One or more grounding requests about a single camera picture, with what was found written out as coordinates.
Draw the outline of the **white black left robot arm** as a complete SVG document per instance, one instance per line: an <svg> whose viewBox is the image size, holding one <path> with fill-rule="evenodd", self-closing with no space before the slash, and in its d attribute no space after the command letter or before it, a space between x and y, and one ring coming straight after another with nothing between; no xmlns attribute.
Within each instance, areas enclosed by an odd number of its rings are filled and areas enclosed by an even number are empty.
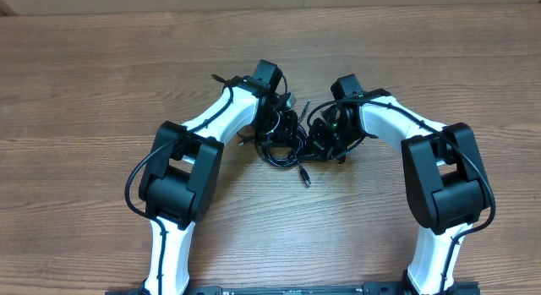
<svg viewBox="0 0 541 295"><path fill-rule="evenodd" d="M276 64L260 60L251 75L216 81L222 85L220 98L190 121L165 121L149 155L134 169L142 174L140 214L150 221L153 236L150 271L139 294L187 291L194 227L216 191L225 144L247 126L262 140L284 129L278 110L290 95L276 93L286 83Z"/></svg>

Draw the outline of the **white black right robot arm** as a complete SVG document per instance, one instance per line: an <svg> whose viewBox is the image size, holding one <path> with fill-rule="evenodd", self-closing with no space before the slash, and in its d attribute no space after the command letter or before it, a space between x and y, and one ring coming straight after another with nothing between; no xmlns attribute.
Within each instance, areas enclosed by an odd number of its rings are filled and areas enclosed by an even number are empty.
<svg viewBox="0 0 541 295"><path fill-rule="evenodd" d="M387 90L366 91L355 74L336 80L331 101L307 116L306 151L343 162L364 139L381 139L402 157L407 204L419 225L413 259L400 281L365 282L363 294L479 294L453 276L463 239L495 208L472 129L446 125L404 107Z"/></svg>

